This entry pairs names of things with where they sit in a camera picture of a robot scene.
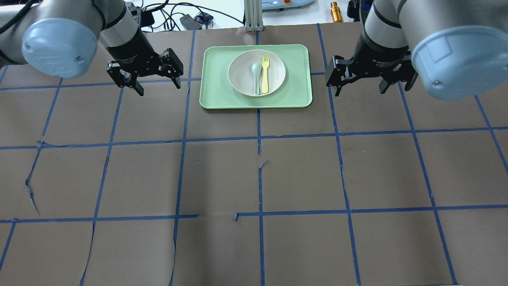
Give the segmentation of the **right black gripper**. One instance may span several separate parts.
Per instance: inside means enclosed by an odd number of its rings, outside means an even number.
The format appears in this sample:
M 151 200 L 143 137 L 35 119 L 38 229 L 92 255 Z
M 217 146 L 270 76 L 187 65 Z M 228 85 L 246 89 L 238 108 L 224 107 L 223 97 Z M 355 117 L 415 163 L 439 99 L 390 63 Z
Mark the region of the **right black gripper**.
M 353 56 L 350 59 L 333 56 L 325 71 L 326 85 L 336 85 L 335 96 L 341 94 L 344 85 L 370 77 L 382 78 L 380 93 L 385 93 L 398 81 L 413 85 L 418 73 L 412 65 L 408 45 L 398 48 L 381 46 L 363 31 Z

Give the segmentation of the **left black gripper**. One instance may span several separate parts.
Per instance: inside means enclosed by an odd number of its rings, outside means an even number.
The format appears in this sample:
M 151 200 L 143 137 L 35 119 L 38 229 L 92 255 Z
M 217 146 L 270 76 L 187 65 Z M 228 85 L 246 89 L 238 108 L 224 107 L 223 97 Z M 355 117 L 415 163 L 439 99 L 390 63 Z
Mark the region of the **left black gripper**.
M 105 47 L 113 60 L 108 63 L 107 74 L 116 85 L 132 85 L 139 96 L 144 88 L 137 83 L 138 77 L 158 75 L 167 77 L 177 89 L 181 89 L 180 76 L 184 73 L 182 61 L 171 48 L 158 54 L 145 33 L 138 30 L 127 43 L 116 47 Z

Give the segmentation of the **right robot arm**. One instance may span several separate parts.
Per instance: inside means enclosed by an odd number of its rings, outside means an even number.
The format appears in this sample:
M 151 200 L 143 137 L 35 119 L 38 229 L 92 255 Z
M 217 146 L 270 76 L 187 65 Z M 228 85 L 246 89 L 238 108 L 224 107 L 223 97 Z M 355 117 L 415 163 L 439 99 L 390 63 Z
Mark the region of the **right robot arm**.
M 379 77 L 382 94 L 420 79 L 434 98 L 459 100 L 507 81 L 506 0 L 351 0 L 348 14 L 362 33 L 353 56 L 333 56 L 325 71 L 336 95 Z

